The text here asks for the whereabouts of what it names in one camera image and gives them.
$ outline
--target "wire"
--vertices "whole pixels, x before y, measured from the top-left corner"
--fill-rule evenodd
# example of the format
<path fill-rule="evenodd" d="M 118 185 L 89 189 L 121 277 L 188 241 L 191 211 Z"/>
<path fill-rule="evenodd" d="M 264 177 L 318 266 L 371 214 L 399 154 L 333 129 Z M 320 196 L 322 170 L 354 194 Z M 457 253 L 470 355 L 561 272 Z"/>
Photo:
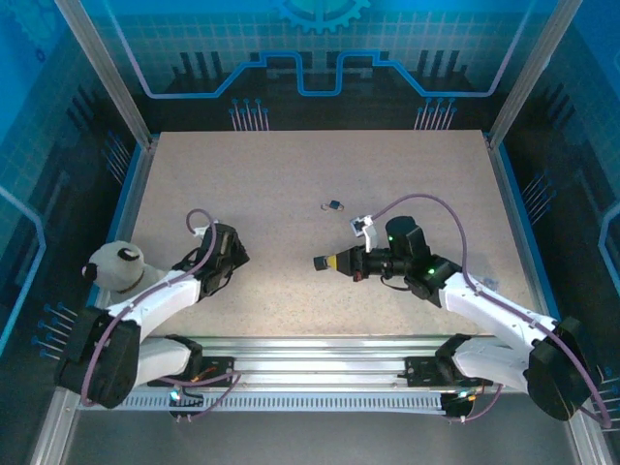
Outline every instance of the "wire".
<path fill-rule="evenodd" d="M 199 399 L 199 400 L 203 400 L 203 397 L 201 395 L 198 394 L 192 394 L 191 392 L 187 391 L 186 387 L 182 387 L 181 388 L 181 392 L 183 393 L 184 397 L 189 397 L 190 399 Z"/>
<path fill-rule="evenodd" d="M 381 277 L 381 284 L 383 284 L 384 286 L 386 286 L 386 287 L 388 287 L 390 289 L 394 289 L 395 291 L 400 291 L 400 292 L 403 292 L 403 293 L 410 291 L 409 288 L 398 288 L 396 286 L 392 286 L 392 285 L 388 284 L 386 282 L 386 278 L 384 278 L 383 276 Z"/>
<path fill-rule="evenodd" d="M 226 389 L 224 391 L 224 393 L 222 395 L 220 395 L 220 397 L 215 402 L 213 402 L 206 410 L 203 410 L 202 412 L 199 412 L 199 413 L 197 413 L 195 415 L 188 415 L 187 416 L 187 420 L 191 421 L 192 419 L 198 419 L 200 417 L 204 417 L 208 413 L 212 412 L 216 407 L 219 407 L 222 404 L 222 402 L 224 402 L 224 399 L 226 399 L 231 394 L 231 392 L 233 392 L 233 389 L 239 383 L 240 379 L 241 379 L 241 375 L 238 375 L 234 379 L 232 384 L 229 386 L 229 388 Z"/>
<path fill-rule="evenodd" d="M 493 396 L 491 401 L 488 403 L 488 405 L 475 415 L 472 415 L 470 413 L 470 415 L 464 418 L 462 422 L 467 423 L 468 421 L 473 421 L 474 419 L 479 419 L 483 415 L 486 415 L 493 408 L 493 406 L 495 405 L 495 402 L 497 402 L 497 399 L 500 398 L 500 394 L 502 393 L 503 388 L 504 388 L 504 385 L 497 385 L 497 390 L 495 391 L 495 395 Z"/>
<path fill-rule="evenodd" d="M 191 217 L 195 214 L 195 213 L 202 213 L 206 219 L 208 220 L 208 224 L 210 225 L 212 231 L 211 231 L 211 242 L 209 243 L 209 248 L 206 251 L 206 254 L 204 254 L 204 257 L 202 257 L 202 260 L 193 268 L 189 269 L 188 271 L 186 271 L 185 273 L 170 279 L 169 281 L 165 281 L 164 283 L 161 283 L 147 291 L 144 291 L 142 294 L 139 294 L 134 300 L 132 300 L 118 315 L 116 315 L 116 317 L 114 317 L 114 319 L 109 323 L 108 327 L 106 328 L 106 330 L 104 331 L 104 334 L 101 336 L 101 339 L 99 339 L 99 342 L 97 343 L 97 345 L 95 346 L 95 351 L 93 352 L 93 356 L 92 358 L 90 358 L 90 362 L 88 363 L 88 368 L 86 369 L 86 374 L 84 375 L 84 380 L 82 382 L 81 385 L 81 393 L 80 393 L 80 400 L 81 403 L 86 406 L 86 407 L 92 407 L 93 405 L 95 405 L 94 402 L 91 402 L 88 399 L 88 389 L 90 388 L 90 382 L 92 380 L 93 377 L 93 372 L 95 371 L 95 366 L 97 365 L 97 361 L 99 360 L 99 356 L 101 355 L 102 350 L 104 349 L 106 343 L 109 340 L 109 337 L 112 333 L 112 331 L 114 330 L 114 328 L 118 325 L 118 323 L 129 313 L 131 313 L 134 308 L 141 303 L 142 301 L 144 301 L 145 299 L 147 299 L 148 297 L 152 296 L 153 294 L 157 293 L 158 291 L 162 290 L 163 288 L 167 288 L 173 284 L 176 284 L 180 281 L 183 281 L 185 278 L 187 278 L 188 276 L 193 275 L 196 271 L 198 271 L 199 269 L 201 269 L 204 264 L 206 264 L 206 262 L 209 260 L 209 257 L 211 257 L 211 254 L 213 253 L 213 249 L 215 248 L 215 239 L 216 239 L 216 225 L 215 225 L 215 221 L 213 220 L 213 218 L 211 218 L 211 215 L 209 215 L 209 213 L 202 209 L 202 208 L 194 208 L 193 210 L 191 210 L 187 216 L 185 217 L 185 225 L 187 226 L 187 229 L 191 232 L 194 233 L 194 229 L 192 228 L 191 224 L 190 224 L 190 219 Z"/>
<path fill-rule="evenodd" d="M 401 202 L 403 202 L 405 200 L 408 200 L 408 199 L 429 199 L 429 200 L 432 200 L 434 202 L 439 203 L 441 206 L 443 206 L 449 212 L 449 214 L 452 216 L 452 219 L 454 220 L 454 223 L 456 223 L 456 227 L 458 228 L 458 232 L 459 232 L 459 234 L 461 236 L 462 251 L 463 251 L 463 258 L 462 258 L 463 277 L 464 277 L 465 282 L 467 283 L 467 285 L 471 289 L 476 290 L 478 292 L 478 295 L 481 295 L 483 298 L 485 298 L 486 300 L 490 301 L 491 303 L 494 303 L 495 305 L 497 305 L 497 306 L 503 308 L 504 310 L 512 313 L 513 315 L 517 316 L 518 318 L 523 320 L 528 325 L 535 327 L 536 329 L 541 331 L 544 335 L 548 336 L 562 350 L 562 352 L 564 352 L 564 354 L 566 354 L 566 356 L 569 358 L 571 363 L 574 365 L 574 367 L 579 372 L 579 375 L 581 375 L 581 378 L 583 378 L 583 381 L 585 381 L 585 384 L 590 389 L 590 392 L 592 393 L 592 396 L 594 397 L 594 400 L 596 401 L 596 403 L 597 403 L 597 405 L 599 407 L 599 410 L 601 411 L 602 418 L 597 416 L 596 414 L 593 414 L 592 412 L 589 412 L 583 406 L 579 407 L 579 410 L 583 414 L 585 414 L 588 417 L 590 417 L 591 419 L 593 419 L 593 420 L 597 421 L 598 423 L 600 423 L 603 426 L 603 428 L 610 428 L 611 427 L 611 418 L 609 416 L 609 412 L 607 411 L 605 403 L 603 402 L 603 398 L 599 394 L 599 392 L 597 390 L 597 387 L 595 386 L 594 382 L 592 381 L 592 378 L 588 374 L 588 371 L 585 369 L 585 367 L 583 366 L 581 361 L 579 361 L 579 358 L 577 358 L 577 356 L 574 354 L 574 352 L 569 348 L 569 346 L 567 346 L 564 343 L 564 341 L 562 341 L 562 339 L 560 339 L 557 335 L 555 335 L 553 333 L 553 331 L 551 331 L 548 328 L 546 328 L 545 326 L 541 325 L 534 318 L 532 318 L 532 317 L 530 317 L 530 316 L 528 316 L 528 315 L 526 315 L 524 313 L 521 313 L 516 308 L 513 308 L 511 305 L 503 302 L 502 300 L 494 297 L 493 295 L 487 294 L 484 290 L 477 289 L 476 285 L 474 284 L 474 282 L 472 281 L 472 279 L 469 276 L 469 272 L 467 271 L 467 237 L 465 235 L 465 229 L 463 228 L 463 224 L 461 223 L 460 219 L 458 218 L 458 215 L 452 209 L 451 206 L 449 206 L 445 201 L 441 200 L 440 198 L 438 198 L 436 196 L 433 196 L 433 195 L 430 195 L 430 194 L 409 194 L 408 196 L 403 196 L 400 199 L 390 203 L 383 210 L 379 211 L 379 213 L 373 215 L 371 217 L 372 220 L 374 221 L 374 220 L 379 219 L 381 216 L 385 215 L 388 211 L 393 209 L 395 206 L 397 206 Z"/>

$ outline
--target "gear graphic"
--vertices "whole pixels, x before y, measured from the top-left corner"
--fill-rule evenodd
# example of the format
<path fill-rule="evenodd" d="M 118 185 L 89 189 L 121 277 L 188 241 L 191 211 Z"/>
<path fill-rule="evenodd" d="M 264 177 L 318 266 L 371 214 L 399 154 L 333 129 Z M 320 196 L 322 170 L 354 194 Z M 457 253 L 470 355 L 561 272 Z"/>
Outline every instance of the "gear graphic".
<path fill-rule="evenodd" d="M 349 21 L 360 18 L 360 11 L 370 7 L 369 0 L 274 0 L 282 19 L 292 27 L 300 26 L 304 33 L 326 30 L 335 33 L 338 26 L 349 27 Z"/>
<path fill-rule="evenodd" d="M 56 30 L 52 0 L 0 0 L 0 12 L 13 14 L 21 30 L 35 46 L 43 46 Z"/>

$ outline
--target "metal post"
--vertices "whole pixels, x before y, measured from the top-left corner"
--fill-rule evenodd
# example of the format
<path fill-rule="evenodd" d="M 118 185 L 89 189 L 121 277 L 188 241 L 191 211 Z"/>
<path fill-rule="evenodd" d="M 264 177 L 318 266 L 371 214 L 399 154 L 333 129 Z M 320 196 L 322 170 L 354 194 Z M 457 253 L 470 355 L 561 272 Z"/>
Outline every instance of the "metal post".
<path fill-rule="evenodd" d="M 88 13 L 79 0 L 54 1 L 136 142 L 148 149 L 152 142 L 150 132 Z"/>
<path fill-rule="evenodd" d="M 493 123 L 493 127 L 489 132 L 491 149 L 499 146 L 502 140 L 504 140 L 530 92 L 532 92 L 534 85 L 543 73 L 551 54 L 558 47 L 564 33 L 571 25 L 571 21 L 581 2 L 582 0 L 558 1 L 557 7 L 541 32 L 541 36 L 534 45 L 511 93 L 504 102 L 502 109 L 500 109 L 495 123 Z"/>

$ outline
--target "enclosure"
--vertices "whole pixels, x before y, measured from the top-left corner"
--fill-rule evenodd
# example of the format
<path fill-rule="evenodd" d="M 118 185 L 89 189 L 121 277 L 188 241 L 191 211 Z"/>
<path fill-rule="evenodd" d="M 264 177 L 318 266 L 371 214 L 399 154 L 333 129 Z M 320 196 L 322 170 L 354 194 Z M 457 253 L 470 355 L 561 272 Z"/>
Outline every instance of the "enclosure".
<path fill-rule="evenodd" d="M 0 0 L 0 20 L 5 463 L 614 463 L 617 2 Z M 315 271 L 363 242 L 350 220 L 411 193 L 458 213 L 485 286 L 583 322 L 610 428 L 514 392 L 467 425 L 385 407 L 451 392 L 411 390 L 406 357 L 491 335 L 379 279 Z M 110 304 L 82 267 L 122 239 L 170 270 L 200 244 L 193 208 L 235 227 L 250 262 L 150 336 L 234 357 L 226 412 L 176 424 L 153 387 L 80 405 L 54 384 L 57 359 L 79 312 Z M 460 263 L 440 205 L 390 215 Z"/>

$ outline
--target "small white object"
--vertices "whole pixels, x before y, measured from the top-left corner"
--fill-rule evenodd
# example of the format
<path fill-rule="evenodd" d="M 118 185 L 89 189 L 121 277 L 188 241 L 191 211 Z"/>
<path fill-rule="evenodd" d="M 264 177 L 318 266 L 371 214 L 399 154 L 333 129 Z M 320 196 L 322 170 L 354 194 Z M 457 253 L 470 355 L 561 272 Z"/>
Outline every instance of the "small white object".
<path fill-rule="evenodd" d="M 365 237 L 367 253 L 379 245 L 379 235 L 377 234 L 371 215 L 359 216 L 351 220 L 350 223 L 356 237 Z"/>
<path fill-rule="evenodd" d="M 218 220 L 214 220 L 213 223 L 217 225 L 219 223 L 219 221 Z M 211 227 L 211 225 L 203 226 L 201 228 L 194 228 L 194 237 L 203 238 L 204 235 L 206 234 L 206 230 L 208 230 L 210 227 Z"/>

